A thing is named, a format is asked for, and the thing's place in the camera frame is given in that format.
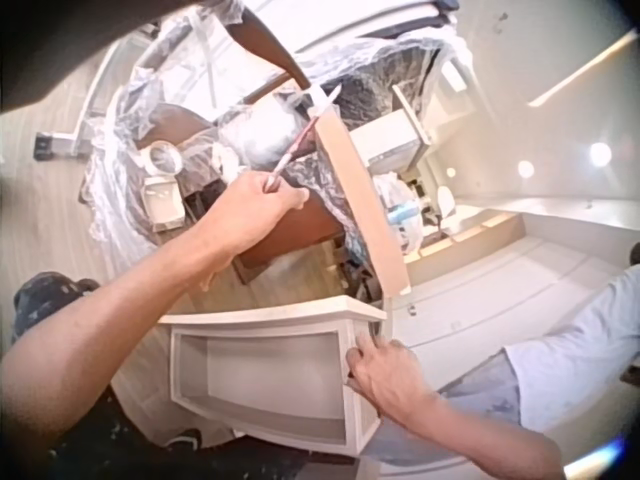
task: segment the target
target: white cabinet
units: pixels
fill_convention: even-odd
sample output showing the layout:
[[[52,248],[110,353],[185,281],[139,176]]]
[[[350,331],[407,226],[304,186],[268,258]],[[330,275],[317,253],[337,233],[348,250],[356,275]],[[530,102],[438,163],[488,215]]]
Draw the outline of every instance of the white cabinet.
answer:
[[[386,319],[346,296],[240,312],[169,315],[171,399],[248,435],[358,455],[379,420],[344,384],[356,335]]]

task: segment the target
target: forearm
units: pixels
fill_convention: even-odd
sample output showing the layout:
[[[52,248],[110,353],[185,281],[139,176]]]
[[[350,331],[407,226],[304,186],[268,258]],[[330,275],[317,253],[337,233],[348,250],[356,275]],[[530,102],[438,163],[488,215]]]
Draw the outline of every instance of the forearm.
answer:
[[[457,411],[439,396],[429,401],[434,403],[407,422],[414,434],[467,457],[495,478],[564,478],[560,451],[544,435]]]
[[[224,251],[197,248],[192,232],[169,242],[122,277],[30,329],[2,361],[3,413],[45,443],[93,406],[122,362]]]

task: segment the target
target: masking tape roll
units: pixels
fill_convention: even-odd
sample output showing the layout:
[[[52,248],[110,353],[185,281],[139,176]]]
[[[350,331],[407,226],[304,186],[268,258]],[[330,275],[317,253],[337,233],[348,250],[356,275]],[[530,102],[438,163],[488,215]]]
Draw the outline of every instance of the masking tape roll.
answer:
[[[140,151],[140,156],[142,157],[142,165],[144,169],[152,177],[157,175],[174,176],[180,173],[184,167],[182,155],[178,149],[172,143],[164,140],[157,140],[147,148],[142,149]],[[173,168],[160,168],[158,160],[161,156],[163,158],[163,167],[169,164]]]

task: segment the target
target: ceiling light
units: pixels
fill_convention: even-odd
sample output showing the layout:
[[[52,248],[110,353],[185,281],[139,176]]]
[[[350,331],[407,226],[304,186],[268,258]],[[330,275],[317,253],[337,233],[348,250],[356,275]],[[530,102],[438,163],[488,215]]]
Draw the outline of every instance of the ceiling light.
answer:
[[[591,163],[596,167],[604,167],[611,161],[611,149],[606,143],[594,143],[589,149]]]
[[[531,178],[533,174],[536,173],[536,169],[531,162],[523,160],[518,163],[518,173],[522,178]]]

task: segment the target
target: wooden floor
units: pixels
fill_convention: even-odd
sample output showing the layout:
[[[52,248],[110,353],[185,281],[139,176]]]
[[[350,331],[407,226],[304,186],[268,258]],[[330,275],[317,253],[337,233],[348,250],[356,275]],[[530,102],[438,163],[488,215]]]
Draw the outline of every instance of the wooden floor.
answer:
[[[41,271],[55,270],[72,279],[108,280],[110,259],[89,234],[91,212],[77,201],[86,162],[56,159],[35,162],[33,139],[38,131],[71,132],[100,55],[82,65],[42,102],[0,117],[2,138],[0,213],[0,314],[3,352],[9,347],[12,297],[22,283]],[[130,69],[108,86],[113,92]],[[301,302],[342,293],[332,268],[328,245],[278,259],[250,286],[228,269],[209,292],[182,298],[174,312],[229,311]],[[170,402],[169,343],[165,327],[156,327],[125,362],[112,382],[127,414],[152,440],[162,443],[202,420]],[[211,442],[219,440],[211,425]]]

